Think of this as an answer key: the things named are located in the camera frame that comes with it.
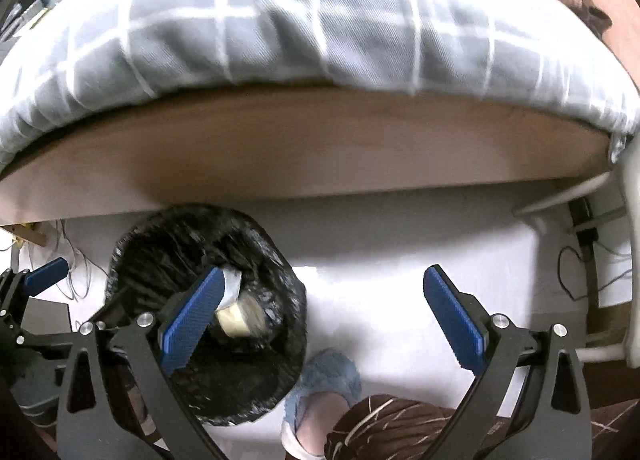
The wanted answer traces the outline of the black lined trash bin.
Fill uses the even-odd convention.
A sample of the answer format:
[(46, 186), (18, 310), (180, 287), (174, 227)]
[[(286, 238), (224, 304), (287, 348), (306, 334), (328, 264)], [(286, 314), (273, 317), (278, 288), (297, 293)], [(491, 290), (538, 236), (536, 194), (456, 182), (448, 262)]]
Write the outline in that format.
[(151, 215), (116, 243), (105, 297), (119, 300), (126, 320), (157, 313), (212, 267), (238, 296), (214, 313), (189, 362), (170, 380), (202, 422), (254, 422), (303, 370), (307, 300), (305, 286), (253, 218), (210, 204)]

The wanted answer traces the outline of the blue fluffy slipper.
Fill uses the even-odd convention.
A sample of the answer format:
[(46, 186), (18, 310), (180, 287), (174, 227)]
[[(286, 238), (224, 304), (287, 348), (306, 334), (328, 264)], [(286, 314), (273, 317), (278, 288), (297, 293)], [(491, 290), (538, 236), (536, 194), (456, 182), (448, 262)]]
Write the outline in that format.
[(323, 459), (326, 439), (358, 402), (360, 374), (337, 350), (322, 350), (306, 362), (284, 403), (281, 444), (287, 459)]

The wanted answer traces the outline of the clear plastic bag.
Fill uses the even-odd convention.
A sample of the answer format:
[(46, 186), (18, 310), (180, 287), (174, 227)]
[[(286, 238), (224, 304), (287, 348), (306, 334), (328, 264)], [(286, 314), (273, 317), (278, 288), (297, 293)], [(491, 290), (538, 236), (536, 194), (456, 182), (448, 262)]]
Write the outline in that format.
[(222, 295), (217, 307), (218, 310), (226, 309), (236, 302), (240, 296), (242, 285), (242, 272), (239, 270), (224, 267), (222, 276), (224, 276), (224, 295)]

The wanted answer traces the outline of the brown patterned pajama leg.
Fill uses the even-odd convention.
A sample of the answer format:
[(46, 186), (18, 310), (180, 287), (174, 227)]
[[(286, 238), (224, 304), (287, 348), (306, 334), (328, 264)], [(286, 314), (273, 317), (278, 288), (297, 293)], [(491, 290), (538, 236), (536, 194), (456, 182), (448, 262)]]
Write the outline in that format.
[[(454, 410), (390, 395), (373, 395), (350, 408), (326, 436), (327, 459), (419, 459), (435, 443)], [(639, 402), (591, 411), (597, 459), (639, 457)]]

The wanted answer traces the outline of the wooden bed frame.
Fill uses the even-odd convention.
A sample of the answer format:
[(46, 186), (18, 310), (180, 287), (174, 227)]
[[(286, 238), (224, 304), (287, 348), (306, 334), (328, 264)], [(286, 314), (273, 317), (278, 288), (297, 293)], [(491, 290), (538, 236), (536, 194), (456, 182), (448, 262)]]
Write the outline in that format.
[(602, 131), (532, 108), (337, 87), (178, 94), (60, 131), (1, 179), (1, 220), (591, 177)]

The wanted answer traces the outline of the grey checked bed sheet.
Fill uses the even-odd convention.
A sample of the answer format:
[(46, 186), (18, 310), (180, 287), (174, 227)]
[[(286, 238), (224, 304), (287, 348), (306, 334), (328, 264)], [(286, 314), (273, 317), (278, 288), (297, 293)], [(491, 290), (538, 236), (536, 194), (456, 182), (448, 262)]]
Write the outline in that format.
[(333, 82), (639, 129), (623, 65), (558, 0), (62, 0), (1, 65), (1, 160), (179, 89)]

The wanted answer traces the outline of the yellow instant noodle cup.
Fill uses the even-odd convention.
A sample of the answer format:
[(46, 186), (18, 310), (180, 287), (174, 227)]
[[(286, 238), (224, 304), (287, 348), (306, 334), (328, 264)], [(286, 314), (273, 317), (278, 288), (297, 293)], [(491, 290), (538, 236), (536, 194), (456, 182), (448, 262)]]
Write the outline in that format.
[(242, 295), (228, 308), (217, 310), (216, 319), (231, 339), (262, 337), (268, 330), (265, 310), (252, 295)]

